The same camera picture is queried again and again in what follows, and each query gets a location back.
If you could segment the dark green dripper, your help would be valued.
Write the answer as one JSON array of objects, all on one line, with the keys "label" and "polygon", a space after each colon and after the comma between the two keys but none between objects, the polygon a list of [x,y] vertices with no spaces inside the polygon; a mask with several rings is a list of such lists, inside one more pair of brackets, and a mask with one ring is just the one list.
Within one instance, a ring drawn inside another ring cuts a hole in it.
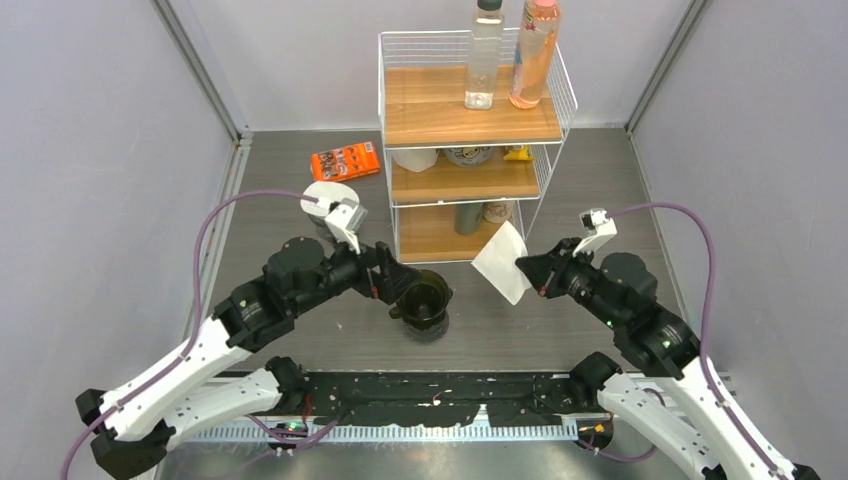
[{"label": "dark green dripper", "polygon": [[391,319],[426,321],[448,312],[453,290],[438,273],[422,269],[421,274],[422,278],[389,310]]}]

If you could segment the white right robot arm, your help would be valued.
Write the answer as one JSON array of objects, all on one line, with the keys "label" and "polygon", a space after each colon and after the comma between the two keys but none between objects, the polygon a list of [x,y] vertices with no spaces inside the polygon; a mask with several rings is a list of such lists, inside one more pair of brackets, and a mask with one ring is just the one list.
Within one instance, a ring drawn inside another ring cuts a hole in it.
[{"label": "white right robot arm", "polygon": [[652,390],[638,386],[618,364],[595,352],[571,371],[574,403],[619,416],[668,456],[690,479],[815,479],[754,427],[712,362],[701,356],[689,325],[656,300],[657,279],[640,257],[607,255],[594,267],[579,239],[520,257],[516,267],[542,297],[567,295],[613,333],[622,357],[671,397],[678,417]]}]

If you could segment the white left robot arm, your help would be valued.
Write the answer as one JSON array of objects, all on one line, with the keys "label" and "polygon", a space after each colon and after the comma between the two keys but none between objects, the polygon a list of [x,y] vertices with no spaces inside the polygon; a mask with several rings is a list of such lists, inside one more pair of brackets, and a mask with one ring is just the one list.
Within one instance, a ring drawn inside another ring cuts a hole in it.
[{"label": "white left robot arm", "polygon": [[342,293],[355,290],[391,305],[421,277],[382,242],[359,250],[340,243],[327,256],[315,239],[288,240],[260,277],[234,289],[174,351],[123,386],[88,389],[77,397],[81,420],[94,435],[90,447],[97,465],[115,479],[132,479],[208,427],[276,408],[298,412],[308,387],[290,358],[275,357],[246,379],[213,391],[197,390]]}]

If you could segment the white printed cup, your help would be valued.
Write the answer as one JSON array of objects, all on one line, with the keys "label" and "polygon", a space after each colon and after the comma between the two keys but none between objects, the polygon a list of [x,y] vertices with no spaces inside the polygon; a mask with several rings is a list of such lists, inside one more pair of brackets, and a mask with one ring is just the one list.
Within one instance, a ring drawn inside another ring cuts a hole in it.
[{"label": "white printed cup", "polygon": [[483,218],[493,224],[502,224],[513,218],[515,207],[516,202],[512,200],[486,202],[483,207]]}]

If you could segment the smoky glass mug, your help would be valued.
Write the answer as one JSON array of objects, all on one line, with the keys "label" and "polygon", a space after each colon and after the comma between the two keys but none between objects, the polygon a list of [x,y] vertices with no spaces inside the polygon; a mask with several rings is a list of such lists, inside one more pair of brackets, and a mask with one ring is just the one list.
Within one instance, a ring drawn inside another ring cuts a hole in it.
[{"label": "smoky glass mug", "polygon": [[432,344],[444,337],[450,325],[448,312],[443,312],[438,317],[426,321],[415,321],[414,319],[402,319],[404,336],[416,344]]}]

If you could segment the grey metal can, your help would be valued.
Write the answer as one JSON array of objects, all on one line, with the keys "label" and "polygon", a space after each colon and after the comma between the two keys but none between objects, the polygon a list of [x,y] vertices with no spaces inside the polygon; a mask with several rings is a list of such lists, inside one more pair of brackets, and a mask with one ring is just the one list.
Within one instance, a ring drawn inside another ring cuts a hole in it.
[{"label": "grey metal can", "polygon": [[482,223],[484,206],[484,202],[457,204],[454,214],[455,232],[465,236],[476,233]]}]

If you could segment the white cup on shelf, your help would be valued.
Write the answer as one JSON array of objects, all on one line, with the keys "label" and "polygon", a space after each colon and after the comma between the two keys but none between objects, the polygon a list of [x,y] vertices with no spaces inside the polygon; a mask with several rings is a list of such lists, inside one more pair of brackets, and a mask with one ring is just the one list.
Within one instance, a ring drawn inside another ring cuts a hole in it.
[{"label": "white cup on shelf", "polygon": [[394,149],[391,156],[395,163],[413,173],[432,168],[438,160],[437,149]]}]

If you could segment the yellow snack packet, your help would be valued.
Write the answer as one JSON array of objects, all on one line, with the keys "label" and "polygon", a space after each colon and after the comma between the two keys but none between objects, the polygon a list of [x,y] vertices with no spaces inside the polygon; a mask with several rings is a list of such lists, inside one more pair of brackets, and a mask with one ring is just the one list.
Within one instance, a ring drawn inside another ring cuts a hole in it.
[{"label": "yellow snack packet", "polygon": [[532,162],[535,155],[530,145],[513,145],[504,148],[503,159],[510,162]]}]

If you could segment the orange snack box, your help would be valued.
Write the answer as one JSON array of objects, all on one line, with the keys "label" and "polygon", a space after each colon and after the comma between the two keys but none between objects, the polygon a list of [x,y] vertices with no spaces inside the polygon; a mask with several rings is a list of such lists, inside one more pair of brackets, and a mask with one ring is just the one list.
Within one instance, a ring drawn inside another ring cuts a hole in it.
[{"label": "orange snack box", "polygon": [[380,160],[371,141],[335,148],[311,156],[310,172],[315,181],[346,182],[376,175],[380,171]]}]

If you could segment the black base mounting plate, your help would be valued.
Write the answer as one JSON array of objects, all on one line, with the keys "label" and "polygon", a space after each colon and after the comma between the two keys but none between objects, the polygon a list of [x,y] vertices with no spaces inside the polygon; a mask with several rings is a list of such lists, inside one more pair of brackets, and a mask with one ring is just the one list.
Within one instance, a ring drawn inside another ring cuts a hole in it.
[{"label": "black base mounting plate", "polygon": [[524,427],[602,411],[586,387],[550,372],[310,372],[272,409],[321,425],[443,428],[481,412],[492,427]]}]

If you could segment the printed ceramic bowl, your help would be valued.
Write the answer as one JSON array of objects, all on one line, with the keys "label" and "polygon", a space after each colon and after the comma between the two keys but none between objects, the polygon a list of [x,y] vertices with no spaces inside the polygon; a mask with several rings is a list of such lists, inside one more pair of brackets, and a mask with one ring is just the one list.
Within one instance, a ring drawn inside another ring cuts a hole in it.
[{"label": "printed ceramic bowl", "polygon": [[492,146],[455,147],[442,150],[445,158],[460,167],[474,167],[490,160],[494,153]]}]

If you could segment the pink drink bottle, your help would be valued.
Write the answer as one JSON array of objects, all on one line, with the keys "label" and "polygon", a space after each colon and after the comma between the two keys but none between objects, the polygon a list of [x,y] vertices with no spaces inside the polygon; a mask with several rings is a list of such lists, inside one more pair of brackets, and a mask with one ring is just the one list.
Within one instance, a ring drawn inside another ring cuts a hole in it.
[{"label": "pink drink bottle", "polygon": [[514,54],[510,102],[532,109],[540,102],[561,23],[557,0],[530,0],[524,4]]}]

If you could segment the clear water bottle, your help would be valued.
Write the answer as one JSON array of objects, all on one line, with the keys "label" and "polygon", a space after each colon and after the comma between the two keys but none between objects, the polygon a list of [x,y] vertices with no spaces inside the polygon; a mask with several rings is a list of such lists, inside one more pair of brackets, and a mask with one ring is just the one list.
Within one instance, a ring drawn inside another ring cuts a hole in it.
[{"label": "clear water bottle", "polygon": [[478,0],[471,28],[464,105],[468,109],[492,107],[499,68],[503,13],[501,0]]}]

